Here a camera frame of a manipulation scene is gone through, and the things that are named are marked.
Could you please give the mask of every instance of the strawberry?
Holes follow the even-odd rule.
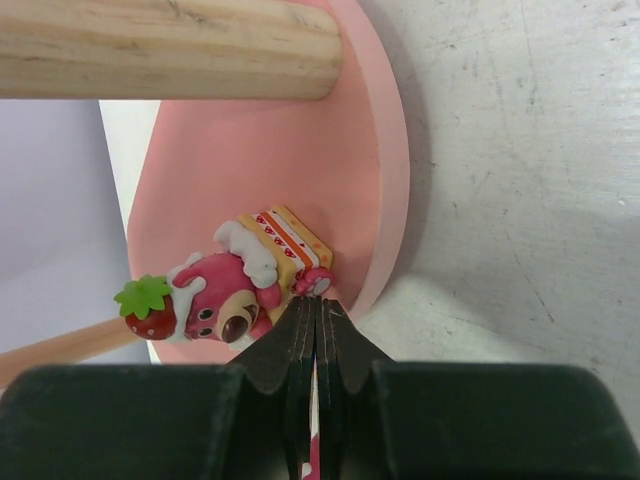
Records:
[[[145,340],[166,340],[178,324],[172,291],[166,277],[145,275],[128,282],[114,300],[120,304],[120,315],[133,333]]]
[[[178,321],[173,313],[173,300],[170,296],[164,298],[164,304],[164,310],[152,310],[142,320],[133,313],[124,320],[133,333],[145,340],[166,340],[175,332]]]

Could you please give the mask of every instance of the wooden rod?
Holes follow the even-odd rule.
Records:
[[[274,0],[0,0],[0,97],[315,100],[340,31]]]
[[[0,389],[31,367],[77,363],[139,340],[126,326],[124,319],[114,318],[11,350],[0,354]]]

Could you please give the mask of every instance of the gray surface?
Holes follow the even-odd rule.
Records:
[[[580,365],[640,439],[640,2],[361,3],[412,160],[363,331],[401,359]]]
[[[0,205],[0,351],[117,316],[129,271],[96,101],[0,101]]]

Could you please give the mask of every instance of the pink bear figurine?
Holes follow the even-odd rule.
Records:
[[[267,289],[269,304],[258,301],[257,288],[244,272],[244,262],[231,253],[205,257],[182,270],[173,280],[176,287],[184,287],[196,277],[202,277],[207,288],[193,297],[187,318],[185,335],[190,339],[212,338],[225,343],[239,340],[251,330],[257,339],[271,329],[265,309],[280,305],[281,293],[274,284]]]
[[[166,278],[146,275],[116,295],[136,335],[241,346],[272,328],[291,295],[321,295],[333,283],[333,254],[286,207],[240,215],[214,239],[222,252],[194,253]]]

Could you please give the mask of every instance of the green strawberry leaf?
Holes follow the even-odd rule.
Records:
[[[164,297],[171,295],[171,292],[173,289],[167,284],[166,277],[145,275],[140,280],[127,282],[113,299],[120,304],[121,316],[133,313],[138,319],[144,320],[151,310],[164,310]]]

